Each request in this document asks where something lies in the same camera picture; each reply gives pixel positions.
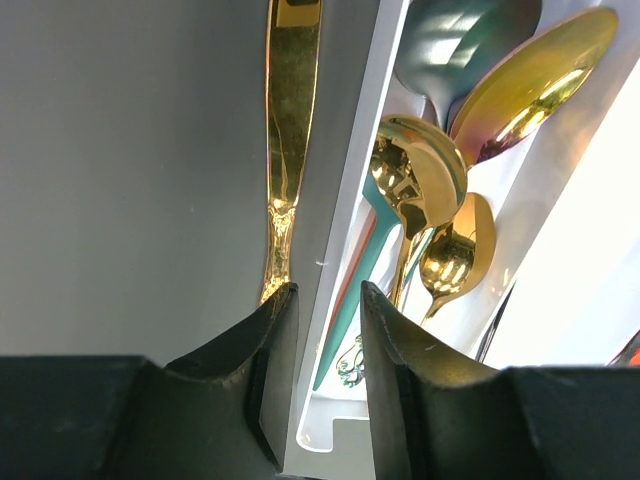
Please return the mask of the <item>gold thin utensil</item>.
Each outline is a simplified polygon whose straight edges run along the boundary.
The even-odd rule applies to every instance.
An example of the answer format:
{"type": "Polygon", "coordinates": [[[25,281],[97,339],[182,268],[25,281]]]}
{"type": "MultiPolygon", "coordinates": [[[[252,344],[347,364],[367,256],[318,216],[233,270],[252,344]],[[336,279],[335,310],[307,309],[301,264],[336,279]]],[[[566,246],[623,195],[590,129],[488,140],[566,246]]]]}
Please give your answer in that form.
{"type": "Polygon", "coordinates": [[[450,221],[461,208],[467,170],[459,149],[439,127],[409,115],[388,115],[378,127],[370,171],[402,224],[391,290],[391,302],[399,306],[427,232],[450,221]]]}

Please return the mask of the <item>gold metal spoon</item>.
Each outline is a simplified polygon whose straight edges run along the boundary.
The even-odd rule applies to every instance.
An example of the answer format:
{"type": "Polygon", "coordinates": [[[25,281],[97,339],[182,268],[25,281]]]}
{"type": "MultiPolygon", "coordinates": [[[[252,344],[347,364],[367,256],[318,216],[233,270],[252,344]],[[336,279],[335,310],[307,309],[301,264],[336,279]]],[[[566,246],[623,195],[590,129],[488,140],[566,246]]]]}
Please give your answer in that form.
{"type": "Polygon", "coordinates": [[[435,229],[419,262],[425,289],[432,296],[421,326],[442,306],[476,288],[487,274],[496,248],[496,226],[488,201],[468,193],[453,219],[435,229]]]}

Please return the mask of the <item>teal plastic spoon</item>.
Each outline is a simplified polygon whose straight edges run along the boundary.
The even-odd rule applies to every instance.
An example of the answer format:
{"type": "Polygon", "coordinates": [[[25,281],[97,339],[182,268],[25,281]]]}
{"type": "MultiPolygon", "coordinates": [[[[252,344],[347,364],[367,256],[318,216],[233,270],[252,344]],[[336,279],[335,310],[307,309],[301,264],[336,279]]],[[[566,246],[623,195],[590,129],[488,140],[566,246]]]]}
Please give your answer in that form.
{"type": "Polygon", "coordinates": [[[376,223],[370,239],[366,244],[355,275],[349,285],[335,325],[331,332],[327,333],[327,339],[320,356],[319,366],[313,384],[314,391],[322,384],[353,320],[360,300],[361,282],[370,278],[390,232],[400,223],[399,218],[379,191],[371,173],[366,174],[362,193],[366,202],[375,212],[376,223]]]}

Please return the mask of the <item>gold metal knife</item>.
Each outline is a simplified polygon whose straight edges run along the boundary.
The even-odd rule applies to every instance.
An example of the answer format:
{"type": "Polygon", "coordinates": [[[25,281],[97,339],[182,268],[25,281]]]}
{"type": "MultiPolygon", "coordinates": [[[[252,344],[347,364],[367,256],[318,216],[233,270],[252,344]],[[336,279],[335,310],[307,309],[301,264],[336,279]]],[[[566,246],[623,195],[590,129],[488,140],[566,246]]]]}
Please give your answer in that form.
{"type": "Polygon", "coordinates": [[[290,280],[295,216],[312,128],[322,3],[271,1],[266,35],[267,256],[261,302],[290,280]]]}

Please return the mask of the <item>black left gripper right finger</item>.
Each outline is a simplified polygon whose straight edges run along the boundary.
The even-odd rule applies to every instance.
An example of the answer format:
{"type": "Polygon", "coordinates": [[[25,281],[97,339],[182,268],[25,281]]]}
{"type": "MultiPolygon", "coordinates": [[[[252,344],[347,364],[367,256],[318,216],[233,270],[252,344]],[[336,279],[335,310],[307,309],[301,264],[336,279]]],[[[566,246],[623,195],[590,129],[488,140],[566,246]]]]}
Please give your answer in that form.
{"type": "Polygon", "coordinates": [[[361,285],[367,404],[380,479],[635,479],[633,367],[496,370],[361,285]]]}

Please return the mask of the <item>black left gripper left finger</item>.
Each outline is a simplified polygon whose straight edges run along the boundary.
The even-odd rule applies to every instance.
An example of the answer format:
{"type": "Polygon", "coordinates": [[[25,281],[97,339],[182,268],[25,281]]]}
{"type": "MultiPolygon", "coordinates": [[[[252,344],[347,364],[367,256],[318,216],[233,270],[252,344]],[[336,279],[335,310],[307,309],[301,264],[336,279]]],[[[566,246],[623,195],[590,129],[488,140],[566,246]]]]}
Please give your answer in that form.
{"type": "Polygon", "coordinates": [[[298,288],[159,366],[142,356],[5,356],[5,479],[277,479],[298,288]]]}

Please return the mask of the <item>orange plastic knife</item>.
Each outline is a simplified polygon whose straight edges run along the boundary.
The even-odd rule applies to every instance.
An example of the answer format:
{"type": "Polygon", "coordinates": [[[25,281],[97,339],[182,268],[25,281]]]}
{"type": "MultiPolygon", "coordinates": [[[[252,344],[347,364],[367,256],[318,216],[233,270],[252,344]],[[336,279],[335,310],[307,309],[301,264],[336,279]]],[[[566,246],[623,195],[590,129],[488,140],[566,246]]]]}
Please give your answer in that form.
{"type": "Polygon", "coordinates": [[[640,332],[637,332],[609,366],[639,366],[640,365],[640,332]]]}

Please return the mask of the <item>white divided utensil tray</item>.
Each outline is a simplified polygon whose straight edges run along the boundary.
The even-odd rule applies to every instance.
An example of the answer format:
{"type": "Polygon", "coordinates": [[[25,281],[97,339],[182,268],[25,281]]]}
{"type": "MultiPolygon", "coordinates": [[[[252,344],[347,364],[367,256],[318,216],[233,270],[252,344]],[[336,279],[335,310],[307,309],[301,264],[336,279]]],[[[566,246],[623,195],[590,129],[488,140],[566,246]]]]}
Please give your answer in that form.
{"type": "MultiPolygon", "coordinates": [[[[616,1],[619,26],[612,46],[579,92],[512,151],[476,168],[471,187],[485,195],[498,220],[498,255],[489,276],[457,306],[446,308],[438,332],[457,346],[473,348],[476,338],[459,332],[473,306],[494,313],[553,211],[585,149],[626,83],[639,59],[636,25],[639,5],[616,1]]],[[[374,475],[366,392],[363,386],[342,386],[330,374],[321,388],[314,385],[331,317],[351,268],[353,253],[373,224],[365,203],[366,154],[374,127],[387,113],[424,113],[426,104],[393,77],[408,10],[405,1],[383,1],[378,8],[358,98],[340,189],[325,255],[318,262],[316,287],[300,291],[301,366],[292,406],[284,471],[315,479],[370,479],[374,475]]]]}

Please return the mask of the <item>orange plastic spoon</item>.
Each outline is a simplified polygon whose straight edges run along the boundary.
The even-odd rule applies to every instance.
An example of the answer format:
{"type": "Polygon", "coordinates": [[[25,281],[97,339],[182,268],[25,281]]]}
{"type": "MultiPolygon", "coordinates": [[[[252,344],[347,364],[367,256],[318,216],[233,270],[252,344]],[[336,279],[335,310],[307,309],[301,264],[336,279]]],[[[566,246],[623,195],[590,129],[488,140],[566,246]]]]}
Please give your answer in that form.
{"type": "Polygon", "coordinates": [[[342,273],[341,283],[329,320],[327,333],[330,333],[335,325],[339,311],[349,289],[349,285],[355,275],[364,249],[366,248],[366,244],[375,227],[375,223],[376,219],[374,210],[365,202],[362,202],[359,206],[358,213],[356,214],[356,221],[348,237],[349,243],[346,250],[347,263],[344,268],[344,272],[342,273]]]}

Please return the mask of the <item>iridescent purple spoon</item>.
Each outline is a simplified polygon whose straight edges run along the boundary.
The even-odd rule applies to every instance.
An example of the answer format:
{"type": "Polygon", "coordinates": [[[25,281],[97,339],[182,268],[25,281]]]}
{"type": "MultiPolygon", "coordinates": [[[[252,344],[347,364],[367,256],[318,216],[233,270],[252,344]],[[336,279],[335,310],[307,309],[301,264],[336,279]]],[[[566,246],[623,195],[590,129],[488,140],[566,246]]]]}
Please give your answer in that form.
{"type": "Polygon", "coordinates": [[[582,86],[611,45],[618,17],[587,9],[519,46],[469,94],[450,128],[468,167],[534,133],[582,86]]]}

